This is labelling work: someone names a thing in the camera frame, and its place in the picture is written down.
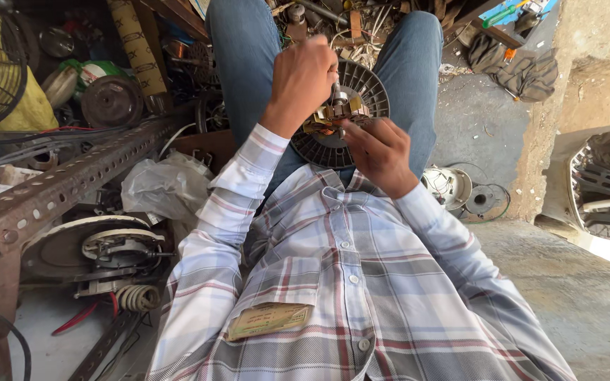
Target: shirt pocket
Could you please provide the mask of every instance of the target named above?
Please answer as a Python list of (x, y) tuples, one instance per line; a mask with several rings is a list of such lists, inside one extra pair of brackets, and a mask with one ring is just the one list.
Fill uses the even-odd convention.
[(230, 319), (246, 308), (269, 302), (315, 306), (320, 272), (321, 259), (314, 257), (286, 257), (265, 268), (254, 268)]

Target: green screwdriver handle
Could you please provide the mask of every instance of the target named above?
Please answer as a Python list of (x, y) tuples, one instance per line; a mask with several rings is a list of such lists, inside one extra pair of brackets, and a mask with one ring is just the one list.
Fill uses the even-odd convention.
[(510, 5), (503, 12), (496, 13), (493, 16), (491, 16), (490, 18), (487, 18), (486, 20), (484, 20), (484, 22), (482, 23), (482, 26), (484, 27), (484, 29), (488, 29), (488, 28), (492, 27), (493, 25), (496, 25), (499, 21), (501, 21), (505, 17), (513, 14), (516, 11), (516, 9), (517, 9), (516, 5)]

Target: paper card in pocket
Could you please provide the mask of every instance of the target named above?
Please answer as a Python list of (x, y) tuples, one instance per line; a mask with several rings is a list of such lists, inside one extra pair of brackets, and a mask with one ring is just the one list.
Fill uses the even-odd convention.
[(227, 341), (303, 326), (313, 307), (309, 304), (262, 303), (246, 308), (230, 323)]

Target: blue jeans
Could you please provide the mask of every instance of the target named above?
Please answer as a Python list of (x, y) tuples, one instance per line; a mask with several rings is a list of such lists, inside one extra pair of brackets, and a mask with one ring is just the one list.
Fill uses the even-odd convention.
[[(213, 0), (206, 30), (214, 45), (225, 108), (237, 146), (258, 123), (272, 93), (279, 32), (264, 0)], [(435, 108), (442, 28), (430, 13), (404, 16), (385, 42), (373, 71), (390, 99), (390, 118), (411, 136), (411, 170), (422, 175), (435, 146)], [(288, 146), (265, 198), (306, 161)], [(354, 168), (340, 177), (348, 184)]]

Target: person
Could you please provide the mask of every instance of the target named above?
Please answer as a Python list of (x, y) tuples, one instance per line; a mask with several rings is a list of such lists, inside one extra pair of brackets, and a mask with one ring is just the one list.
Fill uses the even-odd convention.
[[(373, 71), (392, 120), (347, 123), (357, 167), (340, 172), (289, 145), (337, 76), (326, 38), (282, 52), (263, 0), (213, 0), (206, 26), (241, 147), (180, 243), (148, 380), (575, 379), (513, 283), (416, 176), (435, 142), (436, 17), (409, 13), (385, 42)], [(311, 310), (298, 326), (229, 340), (233, 320), (266, 303)]]

